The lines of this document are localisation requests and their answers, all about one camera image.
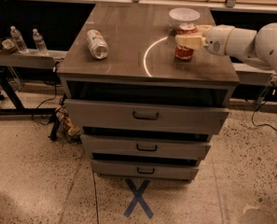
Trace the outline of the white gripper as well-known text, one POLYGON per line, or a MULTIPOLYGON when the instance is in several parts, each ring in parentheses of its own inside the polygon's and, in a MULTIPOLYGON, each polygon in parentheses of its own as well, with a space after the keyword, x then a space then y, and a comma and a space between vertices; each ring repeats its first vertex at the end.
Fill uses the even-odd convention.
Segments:
POLYGON ((197 30, 204 33, 201 35, 176 35, 175 42, 178 46, 188 49, 202 49, 204 46, 207 51, 218 56, 226 55, 226 45, 230 33, 234 27, 229 25, 197 25, 197 30))

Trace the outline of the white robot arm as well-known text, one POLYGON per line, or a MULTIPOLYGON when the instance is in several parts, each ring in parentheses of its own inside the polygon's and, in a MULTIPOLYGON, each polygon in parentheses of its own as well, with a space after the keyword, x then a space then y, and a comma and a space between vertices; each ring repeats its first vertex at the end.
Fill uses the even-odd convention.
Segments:
POLYGON ((256 30, 230 25, 200 25, 189 35, 176 35, 175 43, 188 49, 202 49, 218 56, 230 56, 249 65, 264 65, 277 74, 277 22, 256 30))

